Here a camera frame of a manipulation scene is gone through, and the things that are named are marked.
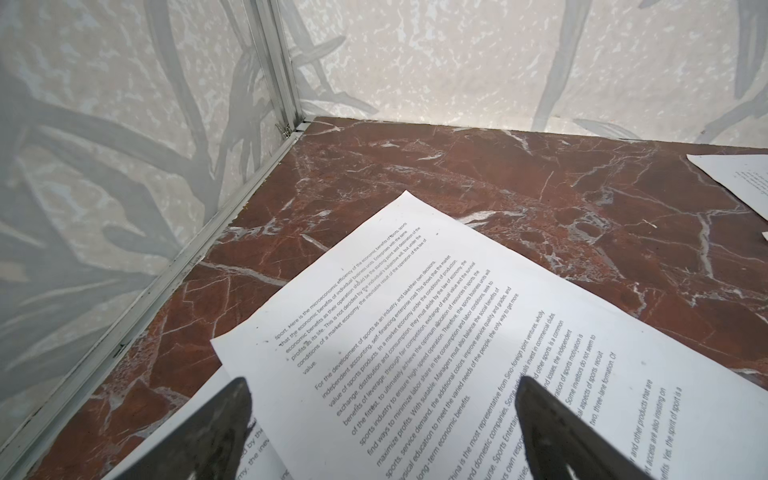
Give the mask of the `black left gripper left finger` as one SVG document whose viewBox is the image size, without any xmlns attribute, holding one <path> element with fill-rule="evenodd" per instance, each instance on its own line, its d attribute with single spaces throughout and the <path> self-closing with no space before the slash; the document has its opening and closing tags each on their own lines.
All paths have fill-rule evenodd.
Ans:
<svg viewBox="0 0 768 480">
<path fill-rule="evenodd" d="M 119 479 L 234 479 L 251 422 L 243 377 L 231 380 Z"/>
</svg>

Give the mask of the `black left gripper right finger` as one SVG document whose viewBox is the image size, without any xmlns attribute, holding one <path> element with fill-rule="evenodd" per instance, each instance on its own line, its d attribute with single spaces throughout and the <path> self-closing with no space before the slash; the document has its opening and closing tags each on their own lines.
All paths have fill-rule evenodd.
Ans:
<svg viewBox="0 0 768 480">
<path fill-rule="evenodd" d="M 530 376 L 520 378 L 515 408 L 534 479 L 650 477 Z"/>
</svg>

